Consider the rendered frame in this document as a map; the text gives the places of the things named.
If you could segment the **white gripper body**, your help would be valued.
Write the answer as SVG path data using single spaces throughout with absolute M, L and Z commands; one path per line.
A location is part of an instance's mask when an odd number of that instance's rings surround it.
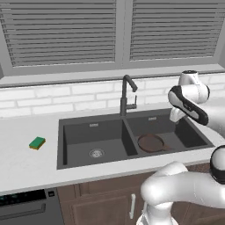
M 171 109 L 170 121 L 174 123 L 178 123 L 181 119 L 185 117 L 186 117 L 186 114 L 182 112 L 180 109 L 178 109 L 177 107 L 173 107 Z

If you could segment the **brown frying pan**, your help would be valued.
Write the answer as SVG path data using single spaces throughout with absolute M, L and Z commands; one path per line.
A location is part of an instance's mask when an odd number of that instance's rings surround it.
M 172 147 L 165 144 L 163 139 L 155 134 L 142 134 L 137 139 L 138 146 L 147 153 L 169 151 Z

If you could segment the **dark grey double sink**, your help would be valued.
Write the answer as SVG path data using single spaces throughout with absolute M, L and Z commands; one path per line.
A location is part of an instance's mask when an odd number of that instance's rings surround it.
M 178 123 L 170 121 L 169 108 L 129 112 L 125 117 L 107 114 L 59 121 L 57 168 L 59 170 L 147 156 L 168 155 L 214 145 L 187 117 Z M 147 153 L 138 146 L 142 134 L 160 136 L 169 151 Z M 92 149 L 105 154 L 91 158 Z

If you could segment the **silver sink drain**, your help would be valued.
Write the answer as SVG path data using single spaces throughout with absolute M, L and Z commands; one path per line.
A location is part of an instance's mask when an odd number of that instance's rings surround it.
M 92 149 L 90 152 L 89 152 L 89 156 L 91 158 L 100 158 L 100 157 L 103 157 L 105 154 L 104 150 L 102 149 Z

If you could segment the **green and yellow sponge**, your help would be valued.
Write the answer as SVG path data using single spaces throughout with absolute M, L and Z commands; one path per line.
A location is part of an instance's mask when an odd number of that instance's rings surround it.
M 30 144 L 30 149 L 39 149 L 44 143 L 46 142 L 46 139 L 43 137 L 37 136 Z

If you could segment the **dark grey tap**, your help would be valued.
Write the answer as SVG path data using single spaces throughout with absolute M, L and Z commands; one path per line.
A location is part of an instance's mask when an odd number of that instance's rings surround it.
M 134 98 L 133 104 L 127 103 L 127 84 L 130 85 L 132 92 L 136 92 L 138 90 L 137 85 L 134 83 L 132 78 L 129 75 L 124 75 L 122 79 L 122 95 L 120 98 L 120 115 L 125 117 L 127 114 L 127 110 L 133 110 L 137 108 L 137 98 Z

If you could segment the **grey window blind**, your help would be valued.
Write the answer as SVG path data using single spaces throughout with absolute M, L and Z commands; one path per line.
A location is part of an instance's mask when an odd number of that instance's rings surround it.
M 0 0 L 14 67 L 114 62 L 116 0 Z
M 134 0 L 130 59 L 211 57 L 224 21 L 225 0 Z

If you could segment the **grey dishwasher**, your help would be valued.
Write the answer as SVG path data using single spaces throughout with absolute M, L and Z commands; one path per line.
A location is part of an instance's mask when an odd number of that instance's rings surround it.
M 57 189 L 0 196 L 0 225 L 64 225 Z

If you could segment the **grey window frame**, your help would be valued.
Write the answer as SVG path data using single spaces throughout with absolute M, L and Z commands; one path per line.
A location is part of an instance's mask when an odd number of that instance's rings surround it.
M 225 21 L 211 57 L 132 61 L 130 59 L 134 0 L 116 0 L 116 51 L 114 62 L 71 63 L 14 67 L 0 24 L 0 87 L 91 82 L 132 77 L 175 76 L 186 69 L 201 74 L 225 72 Z

